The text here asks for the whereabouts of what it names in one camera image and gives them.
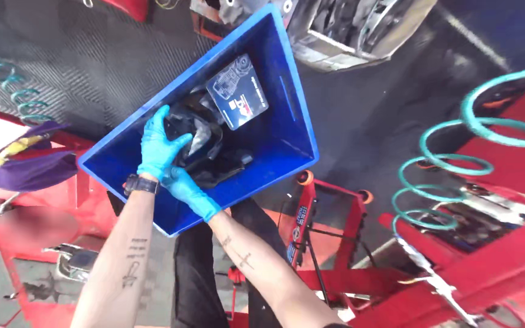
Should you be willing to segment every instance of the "wire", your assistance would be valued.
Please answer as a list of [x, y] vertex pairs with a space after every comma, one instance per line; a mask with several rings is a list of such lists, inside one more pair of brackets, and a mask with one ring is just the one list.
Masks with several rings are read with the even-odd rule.
[[18, 85], [25, 81], [25, 77], [17, 72], [17, 67], [11, 63], [0, 63], [0, 85], [1, 88], [9, 93], [11, 101], [18, 106], [19, 118], [22, 123], [28, 126], [38, 125], [45, 121], [54, 120], [52, 116], [32, 113], [34, 110], [47, 108], [49, 105], [45, 101], [29, 100], [40, 92], [33, 88], [18, 89], [14, 91], [13, 85]]
[[[476, 158], [473, 156], [460, 155], [456, 153], [433, 154], [427, 147], [427, 139], [434, 132], [441, 130], [442, 128], [459, 125], [459, 124], [465, 124], [465, 126], [469, 130], [471, 130], [471, 132], [473, 132], [475, 135], [477, 135], [480, 138], [484, 138], [486, 140], [489, 140], [489, 141], [492, 141], [492, 142], [495, 142], [501, 145], [514, 146], [514, 147], [525, 147], [525, 139], [507, 137], [505, 135], [495, 133], [484, 126], [484, 124], [501, 125], [501, 126], [515, 128], [517, 130], [521, 130], [525, 132], [525, 122], [510, 120], [508, 118], [476, 117], [473, 114], [473, 104], [480, 94], [484, 93], [485, 91], [487, 91], [488, 89], [496, 85], [502, 84], [504, 82], [512, 81], [512, 80], [518, 80], [518, 79], [525, 79], [525, 71], [502, 75], [501, 77], [491, 79], [485, 82], [484, 84], [482, 84], [481, 86], [478, 86], [476, 89], [471, 91], [463, 100], [463, 103], [461, 104], [461, 118], [460, 119], [437, 124], [429, 128], [422, 134], [419, 140], [419, 147], [420, 147], [420, 151], [423, 153], [424, 156], [409, 159], [406, 162], [404, 162], [398, 169], [398, 178], [400, 179], [400, 182], [402, 182], [405, 188], [398, 190], [392, 196], [392, 205], [394, 207], [394, 210], [397, 213], [396, 217], [394, 217], [392, 221], [392, 230], [395, 236], [400, 237], [398, 235], [398, 232], [396, 231], [396, 224], [398, 220], [401, 218], [411, 224], [418, 225], [420, 227], [426, 227], [427, 229], [451, 230], [457, 226], [457, 221], [452, 216], [446, 213], [442, 213], [437, 210], [430, 210], [427, 208], [419, 208], [419, 209], [406, 210], [406, 211], [401, 210], [396, 204], [396, 200], [398, 196], [404, 194], [405, 192], [411, 191], [422, 197], [426, 197], [426, 198], [436, 200], [436, 201], [449, 202], [449, 203], [461, 202], [465, 200], [464, 192], [458, 189], [455, 189], [455, 188], [440, 186], [437, 184], [412, 185], [411, 183], [407, 181], [407, 179], [404, 176], [404, 169], [406, 169], [408, 166], [412, 165], [413, 163], [419, 162], [420, 160], [429, 160], [431, 163], [433, 163], [434, 165], [442, 169], [445, 169], [449, 172], [462, 174], [462, 175], [482, 176], [482, 175], [490, 174], [493, 171], [493, 165], [491, 163], [489, 163], [486, 160]], [[479, 165], [481, 168], [466, 169], [460, 166], [449, 164], [444, 159], [465, 160], [471, 163], [475, 163]], [[445, 192], [448, 191], [450, 193], [453, 193], [454, 196], [453, 197], [439, 196], [439, 195], [427, 192], [425, 190], [441, 190]], [[432, 214], [437, 217], [441, 217], [444, 220], [443, 220], [443, 223], [441, 224], [422, 222], [420, 220], [412, 218], [409, 215], [411, 213]]]
[[176, 0], [174, 4], [171, 4], [173, 0], [166, 0], [166, 2], [163, 4], [159, 0], [155, 0], [155, 3], [157, 6], [160, 6], [162, 9], [171, 10], [177, 6], [177, 4], [180, 3], [180, 0]]

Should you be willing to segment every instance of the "sticker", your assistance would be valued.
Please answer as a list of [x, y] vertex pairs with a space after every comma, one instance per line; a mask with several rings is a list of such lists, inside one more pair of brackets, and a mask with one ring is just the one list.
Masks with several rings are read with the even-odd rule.
[[287, 259], [289, 262], [293, 262], [293, 258], [295, 257], [295, 244], [293, 242], [289, 243], [289, 247], [287, 248]]
[[299, 211], [297, 212], [297, 225], [303, 225], [305, 215], [307, 215], [307, 206], [299, 207]]
[[299, 240], [299, 236], [301, 235], [301, 229], [299, 226], [296, 226], [295, 229], [293, 229], [293, 241], [296, 242]]

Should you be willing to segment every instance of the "forearm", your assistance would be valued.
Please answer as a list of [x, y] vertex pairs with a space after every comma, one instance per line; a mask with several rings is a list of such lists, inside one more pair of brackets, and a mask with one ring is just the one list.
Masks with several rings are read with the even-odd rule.
[[82, 289], [71, 328], [133, 327], [147, 268], [155, 195], [133, 191]]
[[256, 287], [283, 327], [343, 323], [269, 244], [220, 212], [208, 222], [224, 250]]

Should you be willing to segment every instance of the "purple cloth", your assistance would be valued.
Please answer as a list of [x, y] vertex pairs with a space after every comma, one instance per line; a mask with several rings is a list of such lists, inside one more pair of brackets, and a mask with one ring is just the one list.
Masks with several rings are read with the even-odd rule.
[[[47, 121], [31, 128], [18, 139], [44, 133], [51, 135], [67, 126]], [[52, 148], [52, 143], [49, 139], [44, 139], [27, 149], [40, 150], [50, 148]], [[0, 166], [0, 188], [24, 192], [45, 189], [69, 179], [77, 171], [76, 154], [72, 150], [50, 153], [29, 159], [10, 159]]]

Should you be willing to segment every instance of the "floor mat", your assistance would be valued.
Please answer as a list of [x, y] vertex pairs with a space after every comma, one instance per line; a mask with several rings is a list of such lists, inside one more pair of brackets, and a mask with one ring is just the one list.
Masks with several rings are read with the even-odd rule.
[[[100, 139], [215, 44], [193, 32], [187, 5], [150, 3], [138, 23], [102, 1], [0, 0], [0, 61], [41, 92], [42, 114]], [[0, 111], [17, 113], [1, 87]]]

